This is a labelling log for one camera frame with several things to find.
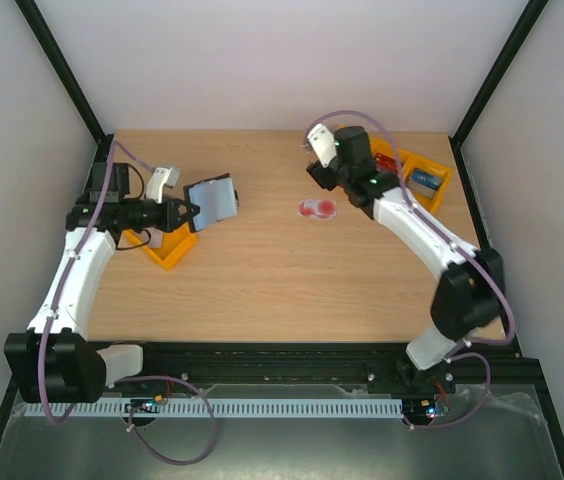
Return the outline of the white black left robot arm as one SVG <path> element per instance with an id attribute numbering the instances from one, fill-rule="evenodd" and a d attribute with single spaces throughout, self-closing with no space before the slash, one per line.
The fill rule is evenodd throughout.
<path id="1" fill-rule="evenodd" d="M 143 349 L 97 349 L 87 340 L 100 280 L 123 232 L 172 233 L 199 208 L 165 194 L 180 176 L 153 169 L 144 193 L 130 193 L 129 167 L 97 163 L 85 192 L 66 216 L 63 253 L 42 305 L 25 332 L 8 335 L 4 354 L 22 398 L 33 404 L 92 403 L 104 389 L 143 368 Z"/>

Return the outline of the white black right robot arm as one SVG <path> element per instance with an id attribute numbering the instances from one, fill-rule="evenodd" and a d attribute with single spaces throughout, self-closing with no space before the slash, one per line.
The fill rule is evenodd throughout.
<path id="1" fill-rule="evenodd" d="M 437 280 L 430 307 L 433 325 L 408 344 L 409 360 L 398 367 L 400 384 L 420 391 L 432 381 L 433 366 L 501 316 L 501 256 L 453 234 L 401 188 L 396 173 L 379 169 L 363 127 L 332 132 L 318 123 L 306 139 L 317 157 L 307 167 L 316 183 L 329 191 L 342 188 L 354 207 L 393 232 Z"/>

